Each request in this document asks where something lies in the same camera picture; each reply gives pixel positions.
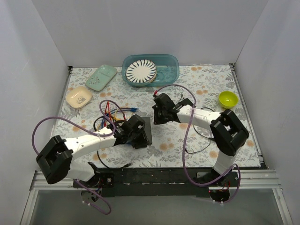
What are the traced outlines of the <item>black power adapter brick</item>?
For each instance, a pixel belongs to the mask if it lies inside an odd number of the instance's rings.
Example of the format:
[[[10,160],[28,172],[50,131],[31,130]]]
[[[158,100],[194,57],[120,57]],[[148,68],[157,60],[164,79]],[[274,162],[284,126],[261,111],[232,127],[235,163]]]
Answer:
[[[186,105],[193,106],[193,103],[188,98],[185,98],[182,101],[180,101],[178,103],[178,105],[181,105],[181,106],[186,106]]]

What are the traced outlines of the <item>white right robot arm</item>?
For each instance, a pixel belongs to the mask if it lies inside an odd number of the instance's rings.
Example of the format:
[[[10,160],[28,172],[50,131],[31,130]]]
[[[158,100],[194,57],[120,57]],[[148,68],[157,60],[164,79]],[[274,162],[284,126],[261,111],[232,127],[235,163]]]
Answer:
[[[193,109],[193,103],[189,99],[175,104],[165,93],[154,95],[154,102],[154,124],[166,124],[170,121],[191,123],[212,133],[219,149],[213,170],[220,175],[233,165],[239,149],[249,138],[249,132],[230,109],[223,112]]]

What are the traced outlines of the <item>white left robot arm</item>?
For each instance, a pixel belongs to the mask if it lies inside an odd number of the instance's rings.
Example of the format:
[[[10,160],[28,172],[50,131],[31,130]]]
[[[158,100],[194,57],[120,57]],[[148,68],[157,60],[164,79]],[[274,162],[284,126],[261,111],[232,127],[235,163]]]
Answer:
[[[74,138],[54,136],[38,153],[36,162],[48,184],[58,183],[64,178],[89,182],[99,174],[99,169],[92,163],[78,163],[76,159],[102,148],[127,143],[135,149],[152,144],[149,117],[133,115],[121,125],[108,125],[99,131]]]

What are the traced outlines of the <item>black network switch box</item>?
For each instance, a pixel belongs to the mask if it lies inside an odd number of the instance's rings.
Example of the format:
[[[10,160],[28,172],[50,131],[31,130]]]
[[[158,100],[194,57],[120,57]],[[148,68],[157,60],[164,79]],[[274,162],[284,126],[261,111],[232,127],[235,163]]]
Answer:
[[[140,140],[138,141],[139,148],[146,148],[152,145],[152,131],[151,131],[151,121],[150,117],[142,117],[145,121],[144,131],[140,135]]]

